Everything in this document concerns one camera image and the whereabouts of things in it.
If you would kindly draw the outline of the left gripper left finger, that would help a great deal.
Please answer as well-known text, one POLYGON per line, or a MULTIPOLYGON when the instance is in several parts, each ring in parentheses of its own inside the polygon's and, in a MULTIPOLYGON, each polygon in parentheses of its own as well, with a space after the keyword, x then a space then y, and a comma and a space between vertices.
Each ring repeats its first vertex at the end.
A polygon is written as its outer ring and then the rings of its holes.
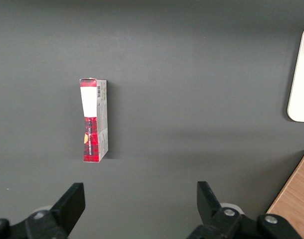
POLYGON ((15 225, 0 218, 0 239, 67 239, 84 210, 84 184, 74 183, 48 210, 38 210, 15 225))

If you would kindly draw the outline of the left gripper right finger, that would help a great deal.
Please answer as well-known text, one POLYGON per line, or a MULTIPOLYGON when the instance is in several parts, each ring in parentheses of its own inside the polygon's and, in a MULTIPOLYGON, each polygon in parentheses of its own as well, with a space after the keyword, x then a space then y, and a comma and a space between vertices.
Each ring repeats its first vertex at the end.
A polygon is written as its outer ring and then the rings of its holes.
POLYGON ((197 183, 197 208, 203 222, 189 239, 300 239, 283 217, 261 214, 252 220, 231 207, 222 207, 206 181, 197 183))

